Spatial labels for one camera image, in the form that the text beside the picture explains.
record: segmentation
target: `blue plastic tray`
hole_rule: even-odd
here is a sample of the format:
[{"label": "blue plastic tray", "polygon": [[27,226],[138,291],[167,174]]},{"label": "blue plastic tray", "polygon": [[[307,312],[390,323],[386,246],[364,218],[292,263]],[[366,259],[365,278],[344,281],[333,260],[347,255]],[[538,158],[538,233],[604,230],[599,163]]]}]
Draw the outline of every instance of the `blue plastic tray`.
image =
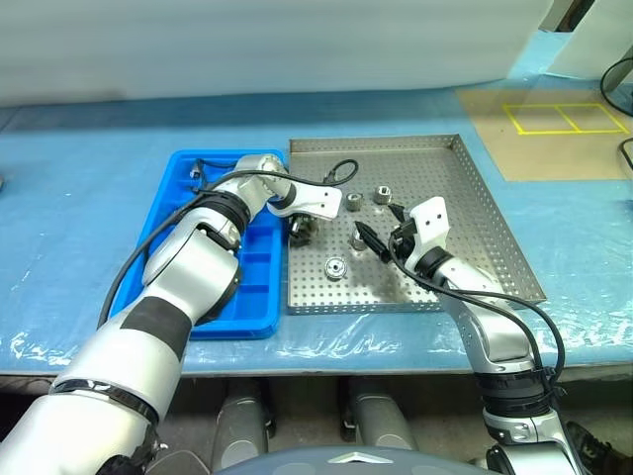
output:
[{"label": "blue plastic tray", "polygon": [[[222,165],[205,165],[207,178],[214,181],[229,172],[231,165],[244,155],[253,153],[274,153],[286,163],[284,155],[273,149],[181,150],[171,155],[138,243],[193,198],[192,187],[200,182],[190,178],[189,172],[197,159]],[[160,245],[171,229],[156,238],[150,252]],[[282,220],[266,209],[248,225],[237,254],[242,281],[217,319],[194,327],[192,339],[265,338],[275,332],[279,323],[282,229]],[[142,271],[143,262],[139,258],[121,284],[112,315],[138,296],[142,290]]]}]

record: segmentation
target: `metal tray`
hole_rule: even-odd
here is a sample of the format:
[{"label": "metal tray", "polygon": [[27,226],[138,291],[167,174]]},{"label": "metal tray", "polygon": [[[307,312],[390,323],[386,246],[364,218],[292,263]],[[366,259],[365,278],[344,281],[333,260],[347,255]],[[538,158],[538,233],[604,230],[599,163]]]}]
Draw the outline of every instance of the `metal tray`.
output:
[{"label": "metal tray", "polygon": [[[337,161],[354,158],[356,177],[343,195],[363,194],[361,211],[341,206],[338,218],[319,222],[313,241],[290,247],[288,306],[293,314],[409,312],[439,310],[437,298],[405,278],[394,264],[383,264],[370,250],[349,245],[354,221],[370,225],[383,241],[397,225],[386,206],[372,201],[374,189],[388,185],[393,202],[412,207],[433,196],[446,200],[451,231],[447,248],[488,271],[506,293],[531,302],[545,294],[459,135],[370,139],[291,140],[291,171],[323,178]],[[325,262],[343,257],[345,277],[332,282]]]}]

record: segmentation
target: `metal nut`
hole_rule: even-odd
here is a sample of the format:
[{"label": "metal nut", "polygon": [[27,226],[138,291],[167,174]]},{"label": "metal nut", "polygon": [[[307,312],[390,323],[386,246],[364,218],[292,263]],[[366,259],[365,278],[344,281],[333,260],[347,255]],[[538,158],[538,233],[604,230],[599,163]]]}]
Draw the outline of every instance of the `metal nut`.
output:
[{"label": "metal nut", "polygon": [[347,263],[342,257],[331,257],[325,262],[325,275],[329,280],[340,280],[347,273]]},{"label": "metal nut", "polygon": [[349,236],[349,245],[351,245],[356,250],[365,250],[367,248],[367,242],[360,237],[360,233],[354,227],[351,235]]},{"label": "metal nut", "polygon": [[360,193],[347,193],[345,196],[345,208],[347,211],[360,211],[363,206],[363,195]]},{"label": "metal nut", "polygon": [[389,205],[392,201],[392,189],[386,185],[377,186],[374,190],[374,203],[377,205]]}]

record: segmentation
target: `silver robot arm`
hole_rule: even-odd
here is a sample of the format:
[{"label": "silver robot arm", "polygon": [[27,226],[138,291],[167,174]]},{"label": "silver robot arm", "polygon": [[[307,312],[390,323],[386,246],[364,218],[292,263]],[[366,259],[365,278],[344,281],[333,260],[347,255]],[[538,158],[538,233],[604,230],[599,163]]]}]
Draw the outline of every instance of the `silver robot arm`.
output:
[{"label": "silver robot arm", "polygon": [[[272,154],[248,155],[235,170],[286,173]],[[341,196],[256,175],[209,193],[152,254],[136,300],[88,340],[0,444],[0,473],[144,473],[161,447],[155,428],[176,390],[192,327],[216,316],[239,284],[233,253],[248,223],[266,204],[277,216],[333,219]]]},{"label": "silver robot arm", "polygon": [[[405,256],[407,270],[449,289],[502,293],[488,273],[445,250],[449,224],[443,198],[417,205],[408,216],[415,234]],[[443,294],[438,298],[459,329],[482,391],[486,427],[498,442],[488,453],[489,467],[515,475],[583,475],[523,330],[499,313]],[[480,300],[516,315],[504,300]]]}]

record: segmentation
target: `white wall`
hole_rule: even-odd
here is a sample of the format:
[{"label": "white wall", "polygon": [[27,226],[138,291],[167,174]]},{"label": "white wall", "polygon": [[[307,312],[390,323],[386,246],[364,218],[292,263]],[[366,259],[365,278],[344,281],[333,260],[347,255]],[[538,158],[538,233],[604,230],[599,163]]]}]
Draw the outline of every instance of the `white wall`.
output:
[{"label": "white wall", "polygon": [[505,77],[552,0],[0,0],[0,103]]}]

